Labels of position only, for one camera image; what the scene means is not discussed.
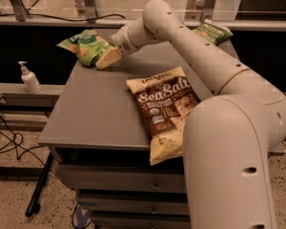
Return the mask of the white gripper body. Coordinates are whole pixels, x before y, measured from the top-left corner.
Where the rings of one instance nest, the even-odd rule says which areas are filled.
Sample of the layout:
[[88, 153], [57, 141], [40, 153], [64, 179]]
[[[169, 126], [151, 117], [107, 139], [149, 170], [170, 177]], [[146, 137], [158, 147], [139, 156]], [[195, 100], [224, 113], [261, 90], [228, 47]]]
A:
[[137, 36], [142, 32], [141, 22], [131, 22], [123, 26], [118, 32], [111, 36], [114, 45], [123, 53], [137, 52], [141, 46], [136, 42]]

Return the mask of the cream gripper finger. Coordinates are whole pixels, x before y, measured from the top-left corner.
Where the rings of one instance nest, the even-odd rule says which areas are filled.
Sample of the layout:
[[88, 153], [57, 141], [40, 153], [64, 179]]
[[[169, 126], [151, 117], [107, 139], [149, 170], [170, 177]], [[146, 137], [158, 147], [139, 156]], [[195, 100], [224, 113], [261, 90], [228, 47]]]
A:
[[95, 63], [95, 66], [98, 69], [105, 69], [111, 64], [120, 60], [121, 57], [122, 53], [118, 48], [110, 48], [99, 57], [99, 59]]

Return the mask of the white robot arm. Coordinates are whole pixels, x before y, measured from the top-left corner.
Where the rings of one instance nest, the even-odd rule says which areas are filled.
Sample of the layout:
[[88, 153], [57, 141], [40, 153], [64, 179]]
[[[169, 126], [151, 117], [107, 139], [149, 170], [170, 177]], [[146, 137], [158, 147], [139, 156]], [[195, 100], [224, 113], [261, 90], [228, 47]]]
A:
[[162, 0], [112, 37], [124, 53], [168, 41], [212, 93], [187, 119], [183, 159], [192, 229], [276, 229], [268, 155], [286, 137], [286, 96], [187, 28]]

